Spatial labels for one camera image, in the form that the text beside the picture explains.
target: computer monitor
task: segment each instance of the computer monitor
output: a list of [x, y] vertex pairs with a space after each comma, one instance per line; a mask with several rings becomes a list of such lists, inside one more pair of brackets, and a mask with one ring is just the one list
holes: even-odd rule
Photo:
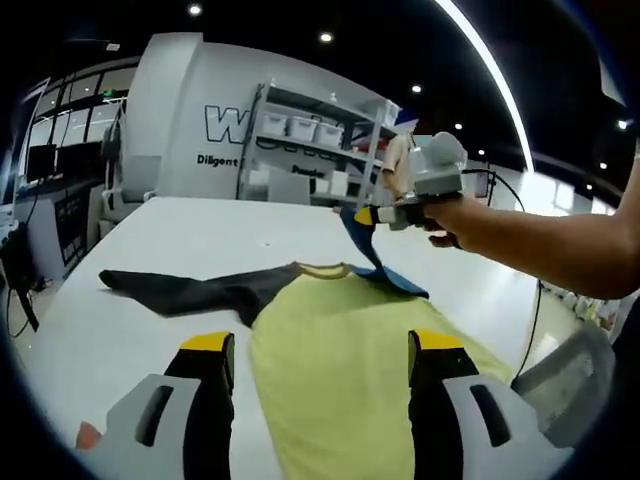
[[95, 164], [100, 162], [102, 142], [78, 143], [58, 149], [56, 173], [65, 178], [94, 176]]
[[56, 159], [55, 145], [29, 147], [27, 157], [27, 182], [50, 177], [54, 173]]

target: white tabletop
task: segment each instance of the white tabletop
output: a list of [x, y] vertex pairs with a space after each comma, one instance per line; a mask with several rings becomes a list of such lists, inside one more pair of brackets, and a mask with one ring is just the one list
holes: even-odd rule
[[[380, 227], [374, 246], [385, 265], [427, 290], [460, 330], [519, 367], [534, 278], [477, 255], [435, 249], [419, 229]], [[182, 198], [144, 204], [61, 287], [25, 356], [32, 389], [62, 439], [73, 445], [82, 420], [104, 431], [108, 410], [148, 374], [163, 373], [183, 341], [230, 330], [236, 336], [232, 476], [281, 478], [250, 369], [250, 331], [235, 312], [165, 319], [111, 293], [98, 274], [114, 269], [204, 280], [292, 261], [369, 266], [326, 208]]]

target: led light strip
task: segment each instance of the led light strip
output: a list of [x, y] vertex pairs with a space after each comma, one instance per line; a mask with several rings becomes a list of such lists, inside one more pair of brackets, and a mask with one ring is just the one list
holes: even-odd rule
[[531, 149], [529, 148], [529, 140], [527, 139], [527, 133], [524, 130], [524, 123], [522, 123], [522, 118], [520, 117], [520, 112], [518, 111], [518, 107], [516, 105], [516, 101], [511, 94], [511, 90], [509, 90], [509, 85], [507, 85], [507, 81], [502, 75], [500, 71], [500, 67], [496, 63], [493, 55], [487, 48], [487, 45], [484, 43], [476, 29], [473, 28], [473, 25], [467, 20], [467, 17], [460, 11], [460, 9], [451, 1], [451, 0], [434, 0], [440, 8], [442, 8], [447, 15], [453, 20], [458, 28], [462, 30], [462, 33], [465, 34], [467, 39], [471, 42], [473, 47], [476, 49], [480, 58], [489, 69], [493, 80], [498, 85], [498, 90], [502, 94], [502, 98], [504, 98], [505, 103], [507, 104], [507, 108], [509, 109], [509, 113], [511, 113], [511, 119], [516, 127], [516, 132], [518, 133], [518, 137], [520, 138], [520, 145], [522, 146], [522, 152], [524, 153], [524, 161], [527, 164], [527, 170], [530, 172], [534, 171], [533, 168], [533, 157], [531, 156]]

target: black ceiling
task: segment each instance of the black ceiling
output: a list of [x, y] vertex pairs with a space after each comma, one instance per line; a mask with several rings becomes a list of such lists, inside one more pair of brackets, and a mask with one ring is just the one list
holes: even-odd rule
[[[522, 154], [513, 153], [519, 141], [497, 87], [473, 47], [435, 2], [202, 3], [204, 14], [195, 19], [187, 15], [186, 1], [165, 5], [116, 0], [99, 8], [56, 7], [50, 12], [57, 20], [41, 20], [38, 25], [53, 33], [35, 52], [39, 58], [28, 68], [30, 78], [60, 76], [116, 56], [141, 54], [154, 33], [203, 31], [207, 41], [269, 50], [339, 73], [411, 108], [434, 131], [452, 130], [455, 123], [462, 123], [464, 129], [456, 135], [469, 151], [482, 148], [492, 163], [523, 167]], [[602, 3], [456, 2], [500, 65], [531, 149], [624, 189], [635, 133], [619, 132], [615, 124], [631, 114], [602, 94], [598, 54], [590, 37], [610, 47], [601, 56], [617, 62], [626, 73], [627, 91], [635, 92], [640, 57], [632, 33], [640, 9], [637, 2]], [[334, 42], [321, 44], [322, 31], [331, 31]], [[106, 52], [107, 40], [120, 42], [121, 51]], [[423, 86], [420, 95], [411, 93], [414, 83]], [[603, 161], [609, 166], [606, 171], [598, 167]], [[580, 190], [591, 181], [562, 168], [535, 164]]]

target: blue cloth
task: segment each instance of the blue cloth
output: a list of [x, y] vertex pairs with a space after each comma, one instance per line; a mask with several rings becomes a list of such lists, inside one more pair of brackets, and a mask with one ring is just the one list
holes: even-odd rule
[[371, 244], [373, 232], [375, 232], [376, 230], [375, 225], [370, 227], [356, 222], [354, 218], [355, 214], [356, 211], [354, 209], [343, 208], [340, 211], [340, 218], [342, 219], [342, 223], [347, 229], [351, 240], [353, 240], [353, 243], [355, 243], [356, 247], [358, 247], [358, 250], [360, 250], [362, 254], [371, 261], [371, 263], [373, 263], [375, 268], [361, 268], [354, 265], [349, 265], [351, 271], [356, 275], [361, 276], [362, 278], [366, 278], [367, 280], [370, 280], [372, 282], [389, 285], [392, 288], [400, 290], [403, 293], [429, 298], [429, 294], [423, 289], [421, 289], [417, 285], [414, 285], [402, 275], [394, 272], [393, 270], [385, 267], [382, 264], [380, 257], [378, 257], [377, 252]]

